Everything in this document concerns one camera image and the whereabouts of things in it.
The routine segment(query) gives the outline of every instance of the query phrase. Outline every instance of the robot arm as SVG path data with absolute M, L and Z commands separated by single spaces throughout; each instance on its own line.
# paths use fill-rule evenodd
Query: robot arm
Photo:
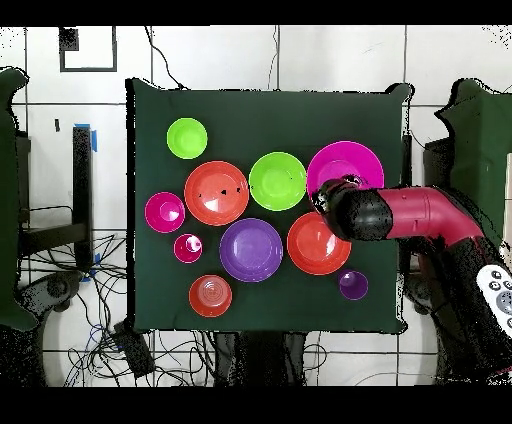
M 512 276 L 455 197 L 433 187 L 358 190 L 357 183 L 331 180 L 312 201 L 341 239 L 427 240 L 443 293 L 473 349 L 472 374 L 485 378 L 512 366 Z

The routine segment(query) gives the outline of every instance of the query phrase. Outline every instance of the metal stand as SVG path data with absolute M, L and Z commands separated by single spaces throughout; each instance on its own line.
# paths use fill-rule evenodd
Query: metal stand
M 28 153 L 26 133 L 16 139 L 19 167 L 20 218 L 30 222 Z M 92 252 L 92 181 L 91 133 L 89 128 L 73 128 L 73 214 L 72 223 L 57 227 L 23 230 L 21 254 L 34 253 L 74 243 L 77 268 L 87 272 L 93 264 Z

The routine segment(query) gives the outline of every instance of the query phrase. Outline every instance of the white remote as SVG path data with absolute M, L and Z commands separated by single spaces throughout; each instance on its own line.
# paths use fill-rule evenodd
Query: white remote
M 478 271 L 476 282 L 498 325 L 512 338 L 512 277 L 498 265 L 486 265 Z

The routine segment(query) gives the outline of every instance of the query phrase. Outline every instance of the purple bowl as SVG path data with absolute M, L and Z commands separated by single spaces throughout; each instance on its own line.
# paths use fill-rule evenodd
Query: purple bowl
M 338 284 L 341 294 L 349 300 L 362 299 L 368 293 L 368 279 L 357 271 L 341 271 Z
M 283 242 L 269 223 L 247 218 L 226 230 L 219 251 L 220 261 L 229 275 L 246 283 L 257 283 L 279 268 Z

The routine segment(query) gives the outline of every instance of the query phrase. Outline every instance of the orange plate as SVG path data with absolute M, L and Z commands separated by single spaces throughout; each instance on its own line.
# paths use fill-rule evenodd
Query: orange plate
M 203 275 L 190 286 L 188 300 L 192 309 L 206 318 L 215 318 L 231 305 L 231 287 L 218 275 Z
M 242 215 L 249 203 L 247 180 L 230 163 L 203 163 L 187 178 L 185 203 L 190 213 L 205 224 L 229 224 Z
M 347 261 L 352 246 L 336 237 L 316 212 L 302 215 L 293 223 L 286 243 L 297 268 L 313 275 L 339 269 Z

